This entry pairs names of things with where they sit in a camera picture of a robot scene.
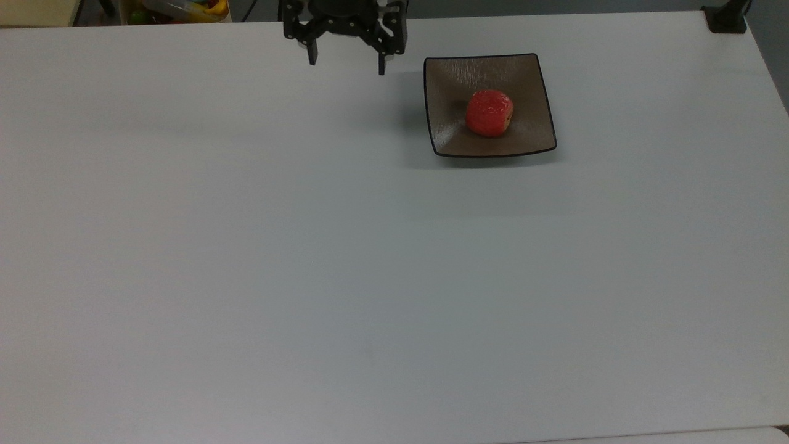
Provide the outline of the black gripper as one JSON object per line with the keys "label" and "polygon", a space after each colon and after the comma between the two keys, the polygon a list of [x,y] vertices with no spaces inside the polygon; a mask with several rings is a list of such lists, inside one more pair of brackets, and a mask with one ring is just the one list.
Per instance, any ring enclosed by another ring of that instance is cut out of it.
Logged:
{"label": "black gripper", "polygon": [[407,43],[408,1],[279,1],[279,22],[284,36],[305,47],[310,65],[316,65],[316,40],[326,33],[369,38],[377,51],[378,75],[387,60],[404,54]]}

